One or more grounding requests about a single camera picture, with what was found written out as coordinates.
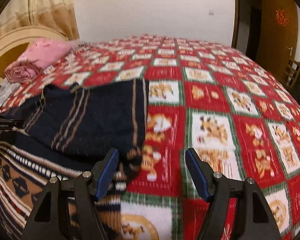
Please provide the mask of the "navy patterned knit sweater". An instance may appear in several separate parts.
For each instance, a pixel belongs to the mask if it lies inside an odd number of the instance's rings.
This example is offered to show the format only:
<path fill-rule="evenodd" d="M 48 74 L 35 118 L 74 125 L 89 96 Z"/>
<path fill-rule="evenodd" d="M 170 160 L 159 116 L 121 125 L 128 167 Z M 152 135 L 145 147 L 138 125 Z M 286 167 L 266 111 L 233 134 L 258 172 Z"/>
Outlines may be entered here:
<path fill-rule="evenodd" d="M 121 195 L 142 164 L 149 82 L 119 81 L 84 88 L 47 85 L 3 113 L 21 126 L 0 131 L 0 239 L 21 239 L 26 221 L 52 177 L 76 178 L 111 148 L 118 166 L 96 203 L 109 239 L 121 231 Z"/>

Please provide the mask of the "red patchwork bear bedspread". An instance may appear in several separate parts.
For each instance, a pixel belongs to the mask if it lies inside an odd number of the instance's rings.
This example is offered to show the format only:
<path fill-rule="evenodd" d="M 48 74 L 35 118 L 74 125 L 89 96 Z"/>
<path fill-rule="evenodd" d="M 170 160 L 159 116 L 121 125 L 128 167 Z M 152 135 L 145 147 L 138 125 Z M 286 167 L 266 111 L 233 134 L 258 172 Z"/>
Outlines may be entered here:
<path fill-rule="evenodd" d="M 218 43 L 144 35 L 69 53 L 22 85 L 0 113 L 49 84 L 149 81 L 140 171 L 121 195 L 120 239 L 193 239 L 207 204 L 185 150 L 227 178 L 256 180 L 283 239 L 300 231 L 300 106 L 266 70 Z"/>

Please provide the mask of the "grey floral pillow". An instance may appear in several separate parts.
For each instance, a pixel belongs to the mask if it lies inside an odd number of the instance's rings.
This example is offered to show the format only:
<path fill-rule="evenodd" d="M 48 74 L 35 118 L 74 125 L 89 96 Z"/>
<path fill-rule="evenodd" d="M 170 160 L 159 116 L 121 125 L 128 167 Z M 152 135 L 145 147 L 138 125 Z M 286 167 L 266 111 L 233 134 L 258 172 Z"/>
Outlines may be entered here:
<path fill-rule="evenodd" d="M 19 82 L 10 83 L 7 78 L 4 78 L 0 85 L 0 107 L 5 103 L 9 96 L 21 86 Z"/>

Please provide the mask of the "pink folded blanket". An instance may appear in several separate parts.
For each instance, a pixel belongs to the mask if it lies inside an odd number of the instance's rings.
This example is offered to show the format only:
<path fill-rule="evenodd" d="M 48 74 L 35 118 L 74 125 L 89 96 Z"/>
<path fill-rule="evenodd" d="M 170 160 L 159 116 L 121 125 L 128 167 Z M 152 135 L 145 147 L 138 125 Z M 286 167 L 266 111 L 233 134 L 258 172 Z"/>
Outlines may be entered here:
<path fill-rule="evenodd" d="M 67 55 L 72 47 L 69 41 L 38 38 L 5 68 L 5 77 L 10 83 L 25 83 Z"/>

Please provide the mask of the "wooden chair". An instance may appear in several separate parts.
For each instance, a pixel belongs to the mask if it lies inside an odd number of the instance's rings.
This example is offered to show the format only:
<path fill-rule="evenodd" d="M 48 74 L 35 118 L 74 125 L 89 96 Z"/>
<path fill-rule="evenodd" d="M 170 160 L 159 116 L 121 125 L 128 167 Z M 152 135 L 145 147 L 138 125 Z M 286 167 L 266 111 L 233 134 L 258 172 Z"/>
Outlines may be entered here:
<path fill-rule="evenodd" d="M 285 67 L 285 71 L 283 73 L 285 88 L 288 90 L 292 89 L 299 75 L 300 75 L 300 62 L 290 57 Z"/>

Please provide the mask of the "cream and wood headboard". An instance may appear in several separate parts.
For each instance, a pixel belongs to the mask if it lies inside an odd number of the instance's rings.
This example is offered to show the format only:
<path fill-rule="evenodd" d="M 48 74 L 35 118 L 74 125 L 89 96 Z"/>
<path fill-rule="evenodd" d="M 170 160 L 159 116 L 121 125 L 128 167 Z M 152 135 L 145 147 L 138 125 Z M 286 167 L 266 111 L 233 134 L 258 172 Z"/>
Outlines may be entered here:
<path fill-rule="evenodd" d="M 12 30 L 0 37 L 0 84 L 5 78 L 5 68 L 15 61 L 32 41 L 40 37 L 68 40 L 66 36 L 53 29 L 34 25 Z"/>

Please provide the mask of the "striped pillow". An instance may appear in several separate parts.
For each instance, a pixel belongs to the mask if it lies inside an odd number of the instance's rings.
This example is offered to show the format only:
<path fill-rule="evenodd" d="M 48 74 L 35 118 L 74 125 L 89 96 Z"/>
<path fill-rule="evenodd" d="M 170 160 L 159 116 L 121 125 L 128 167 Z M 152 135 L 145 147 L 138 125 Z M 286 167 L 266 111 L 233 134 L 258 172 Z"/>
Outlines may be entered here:
<path fill-rule="evenodd" d="M 71 40 L 69 42 L 72 45 L 71 50 L 70 50 L 71 53 L 73 53 L 74 51 L 78 51 L 81 48 L 85 48 L 85 47 L 88 47 L 88 46 L 92 45 L 91 42 L 82 41 L 80 39 Z"/>

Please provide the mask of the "brown wooden door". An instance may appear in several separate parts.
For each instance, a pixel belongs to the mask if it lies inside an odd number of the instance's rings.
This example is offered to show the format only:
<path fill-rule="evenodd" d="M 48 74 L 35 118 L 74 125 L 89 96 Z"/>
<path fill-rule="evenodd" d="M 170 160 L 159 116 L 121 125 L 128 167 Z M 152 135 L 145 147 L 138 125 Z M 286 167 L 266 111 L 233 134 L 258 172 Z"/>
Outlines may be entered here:
<path fill-rule="evenodd" d="M 276 10 L 283 9 L 289 23 L 276 22 Z M 294 57 L 298 40 L 298 11 L 293 0 L 262 0 L 260 41 L 255 62 L 278 81 L 290 57 Z"/>

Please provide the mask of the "red double happiness decoration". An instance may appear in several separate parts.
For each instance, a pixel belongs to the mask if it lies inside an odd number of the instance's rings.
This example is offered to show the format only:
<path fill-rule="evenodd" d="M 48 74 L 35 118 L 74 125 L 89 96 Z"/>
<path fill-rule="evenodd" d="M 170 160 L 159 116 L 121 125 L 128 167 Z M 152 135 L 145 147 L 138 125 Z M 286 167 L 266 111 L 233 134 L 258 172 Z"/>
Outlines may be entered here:
<path fill-rule="evenodd" d="M 286 12 L 283 9 L 276 10 L 276 22 L 283 27 L 289 23 L 289 19 L 286 17 Z"/>

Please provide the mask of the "beige floral curtain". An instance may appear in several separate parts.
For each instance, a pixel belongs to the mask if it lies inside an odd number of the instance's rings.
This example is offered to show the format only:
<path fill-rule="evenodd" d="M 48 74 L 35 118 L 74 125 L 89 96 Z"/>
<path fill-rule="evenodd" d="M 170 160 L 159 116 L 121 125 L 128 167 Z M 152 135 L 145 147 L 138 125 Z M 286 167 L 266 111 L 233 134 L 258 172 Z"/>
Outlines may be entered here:
<path fill-rule="evenodd" d="M 51 28 L 69 40 L 79 38 L 73 0 L 10 0 L 0 14 L 0 37 L 31 25 Z"/>

